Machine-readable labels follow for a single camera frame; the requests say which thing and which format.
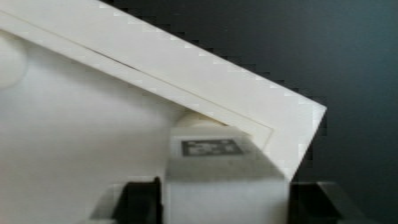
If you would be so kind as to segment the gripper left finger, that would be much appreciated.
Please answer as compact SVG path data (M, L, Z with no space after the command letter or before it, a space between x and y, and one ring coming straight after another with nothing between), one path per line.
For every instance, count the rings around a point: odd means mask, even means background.
M117 224L163 224L161 182L129 182L122 188L111 219Z

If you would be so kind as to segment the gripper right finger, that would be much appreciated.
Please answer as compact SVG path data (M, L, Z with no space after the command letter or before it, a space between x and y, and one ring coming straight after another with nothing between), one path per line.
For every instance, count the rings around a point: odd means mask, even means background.
M293 182L287 224L357 224L362 212L333 182Z

